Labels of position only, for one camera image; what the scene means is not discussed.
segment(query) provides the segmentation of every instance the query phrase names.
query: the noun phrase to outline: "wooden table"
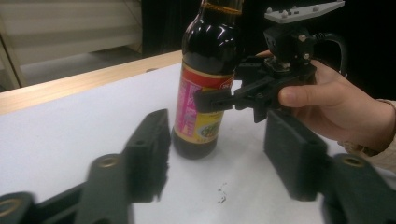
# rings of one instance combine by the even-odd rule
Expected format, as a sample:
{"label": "wooden table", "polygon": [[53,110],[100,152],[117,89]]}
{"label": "wooden table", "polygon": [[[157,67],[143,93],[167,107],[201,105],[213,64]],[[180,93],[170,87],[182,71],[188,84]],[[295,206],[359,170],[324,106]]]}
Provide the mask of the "wooden table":
{"label": "wooden table", "polygon": [[181,50],[0,93],[0,115],[181,62]]}

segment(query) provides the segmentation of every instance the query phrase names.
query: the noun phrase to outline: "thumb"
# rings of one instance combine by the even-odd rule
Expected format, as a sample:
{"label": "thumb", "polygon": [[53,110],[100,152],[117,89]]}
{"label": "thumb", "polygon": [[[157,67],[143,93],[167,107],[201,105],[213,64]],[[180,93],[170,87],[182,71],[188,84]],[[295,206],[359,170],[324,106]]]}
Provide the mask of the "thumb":
{"label": "thumb", "polygon": [[303,107],[306,105],[333,105],[337,96],[327,85],[288,86],[280,90],[279,102],[288,107]]}

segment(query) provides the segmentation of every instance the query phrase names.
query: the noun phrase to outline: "human hand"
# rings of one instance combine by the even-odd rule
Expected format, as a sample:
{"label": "human hand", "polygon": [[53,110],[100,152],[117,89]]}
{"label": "human hand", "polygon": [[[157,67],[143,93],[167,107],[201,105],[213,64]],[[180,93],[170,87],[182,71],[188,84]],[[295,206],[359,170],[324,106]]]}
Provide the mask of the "human hand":
{"label": "human hand", "polygon": [[318,62],[316,84],[288,86],[279,102],[313,132],[350,141],[376,151],[388,147],[395,134],[394,108],[377,101],[341,74]]}

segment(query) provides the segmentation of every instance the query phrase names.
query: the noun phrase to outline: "black cable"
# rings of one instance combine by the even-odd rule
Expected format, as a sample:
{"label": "black cable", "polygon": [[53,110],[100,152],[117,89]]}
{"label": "black cable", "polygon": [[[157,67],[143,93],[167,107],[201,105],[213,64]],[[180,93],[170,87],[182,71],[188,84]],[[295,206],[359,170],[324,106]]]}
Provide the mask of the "black cable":
{"label": "black cable", "polygon": [[341,50],[341,63],[340,63],[340,74],[344,77],[347,76],[347,44],[343,37],[340,35],[332,34],[332,33],[319,33],[313,35],[313,37],[317,40],[317,43],[324,41],[332,41],[338,44]]}

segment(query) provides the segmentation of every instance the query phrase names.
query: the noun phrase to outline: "glass bottle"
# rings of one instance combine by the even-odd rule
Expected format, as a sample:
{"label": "glass bottle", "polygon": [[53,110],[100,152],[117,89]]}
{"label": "glass bottle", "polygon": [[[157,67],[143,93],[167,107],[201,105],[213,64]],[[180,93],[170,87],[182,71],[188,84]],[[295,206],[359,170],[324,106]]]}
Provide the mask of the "glass bottle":
{"label": "glass bottle", "polygon": [[187,159],[214,150],[223,111],[199,113],[193,94],[231,88],[242,54],[240,29],[243,0],[203,0],[182,39],[183,61],[177,97],[173,144]]}

